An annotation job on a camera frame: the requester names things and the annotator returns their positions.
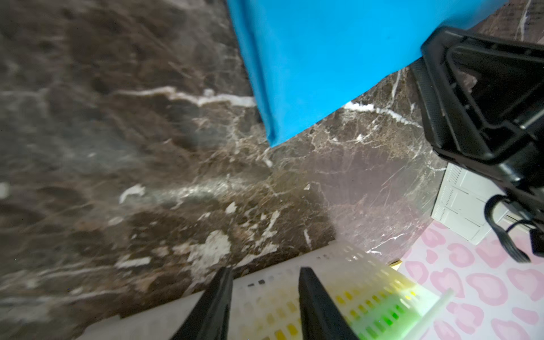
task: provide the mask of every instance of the marble surface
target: marble surface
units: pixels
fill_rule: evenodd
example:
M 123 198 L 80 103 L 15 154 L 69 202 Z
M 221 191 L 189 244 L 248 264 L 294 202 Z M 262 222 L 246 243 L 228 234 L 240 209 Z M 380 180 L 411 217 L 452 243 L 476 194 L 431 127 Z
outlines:
M 542 7 L 478 29 L 537 42 Z M 400 257 L 445 167 L 408 70 L 274 149 L 251 95 L 222 1 L 0 2 L 0 338 L 73 338 L 335 238 Z

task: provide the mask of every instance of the pink spot pattern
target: pink spot pattern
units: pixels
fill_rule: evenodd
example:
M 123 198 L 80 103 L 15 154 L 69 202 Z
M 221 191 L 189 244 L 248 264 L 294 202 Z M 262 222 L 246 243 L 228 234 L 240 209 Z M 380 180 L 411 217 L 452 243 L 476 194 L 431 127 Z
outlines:
M 437 320 L 434 322 L 436 335 L 440 340 L 461 340 L 461 336 L 447 322 Z
M 510 268 L 506 271 L 510 282 L 517 289 L 526 293 L 532 301 L 538 301 L 544 296 L 544 274 L 534 270 L 519 270 Z
M 510 259 L 493 233 L 474 246 L 437 222 L 403 256 L 399 271 L 411 280 L 455 292 L 449 313 L 442 313 L 420 340 L 544 339 L 544 258 L 531 254 L 523 231 L 510 234 L 531 264 Z
M 468 284 L 476 289 L 480 300 L 490 306 L 500 306 L 508 300 L 508 290 L 503 280 L 491 274 L 470 274 Z
M 500 340 L 530 340 L 525 329 L 513 321 L 493 319 L 491 320 L 491 328 Z
M 539 321 L 539 314 L 535 311 L 524 310 L 523 308 L 512 308 L 512 314 L 514 314 L 519 320 L 529 325 L 536 325 Z
M 438 245 L 446 244 L 446 238 L 434 229 L 425 230 L 421 234 L 421 240 L 427 247 L 434 248 Z
M 429 277 L 427 267 L 420 261 L 406 261 L 406 270 L 420 285 L 424 284 Z
M 433 264 L 436 262 L 436 260 L 438 260 L 438 254 L 435 253 L 434 251 L 430 250 L 430 249 L 427 249 L 427 263 L 429 264 Z
M 449 261 L 456 267 L 464 268 L 474 263 L 474 255 L 462 244 L 451 243 L 448 245 Z
M 498 268 L 508 258 L 508 254 L 504 251 L 498 239 L 489 240 L 485 238 L 476 247 L 476 254 L 493 269 Z
M 484 321 L 484 310 L 478 306 L 458 305 L 452 302 L 448 305 L 447 310 L 456 316 L 455 324 L 466 334 L 474 334 Z
M 445 293 L 448 288 L 451 288 L 457 298 L 465 297 L 463 282 L 459 278 L 459 274 L 453 269 L 444 268 L 444 271 L 433 271 L 431 273 L 431 283 L 441 293 Z

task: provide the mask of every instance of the white plastic basket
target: white plastic basket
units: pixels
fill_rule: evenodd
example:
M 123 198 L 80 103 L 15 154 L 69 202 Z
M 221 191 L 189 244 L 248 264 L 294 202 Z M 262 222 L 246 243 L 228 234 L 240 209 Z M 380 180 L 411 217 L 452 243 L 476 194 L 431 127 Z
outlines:
M 300 267 L 311 267 L 362 340 L 418 340 L 453 297 L 439 297 L 353 245 L 319 250 L 233 282 L 229 340 L 302 339 L 298 302 Z M 80 340 L 168 340 L 202 293 L 136 315 L 89 326 Z

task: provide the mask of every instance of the white plastic cabinet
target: white plastic cabinet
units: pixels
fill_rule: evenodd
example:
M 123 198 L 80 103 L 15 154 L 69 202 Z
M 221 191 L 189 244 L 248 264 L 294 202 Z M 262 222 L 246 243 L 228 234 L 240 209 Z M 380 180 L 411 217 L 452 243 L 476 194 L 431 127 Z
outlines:
M 432 218 L 478 244 L 491 230 L 484 218 L 484 206 L 496 194 L 503 192 L 487 178 L 448 164 Z M 497 205 L 493 211 L 495 221 L 500 222 L 507 212 L 504 205 Z

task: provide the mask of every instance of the yellow slot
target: yellow slot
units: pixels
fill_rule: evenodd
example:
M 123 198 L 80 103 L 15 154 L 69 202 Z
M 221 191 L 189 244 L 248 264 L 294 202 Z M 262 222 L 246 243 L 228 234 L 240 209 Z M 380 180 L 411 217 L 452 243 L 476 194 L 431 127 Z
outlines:
M 367 314 L 367 313 L 368 313 L 367 309 L 364 308 L 363 305 L 359 305 L 358 307 L 359 307 L 359 309 L 361 310 L 361 312 L 363 312 L 363 314 Z
M 351 314 L 352 317 L 355 318 L 355 320 L 359 320 L 359 319 L 361 318 L 361 317 L 359 316 L 359 314 L 357 314 L 357 312 L 354 311 L 354 310 L 349 311 L 349 313 Z
M 289 301 L 289 302 L 287 303 L 287 307 L 289 308 L 289 310 L 290 310 L 292 313 L 296 312 L 296 306 L 295 306 L 295 304 L 292 303 L 291 301 Z
M 276 312 L 280 316 L 280 318 L 283 319 L 285 317 L 285 312 L 283 311 L 283 309 L 278 308 L 278 309 L 276 309 Z
M 270 325 L 272 325 L 274 323 L 274 317 L 270 313 L 267 315 L 267 322 Z
M 274 335 L 276 336 L 277 340 L 287 340 L 287 338 L 285 337 L 285 334 L 283 334 L 281 330 L 276 331 Z
M 296 329 L 296 327 L 293 325 L 293 324 L 288 324 L 287 325 L 287 330 L 289 331 L 289 334 L 291 335 L 297 335 L 299 333 L 299 331 Z

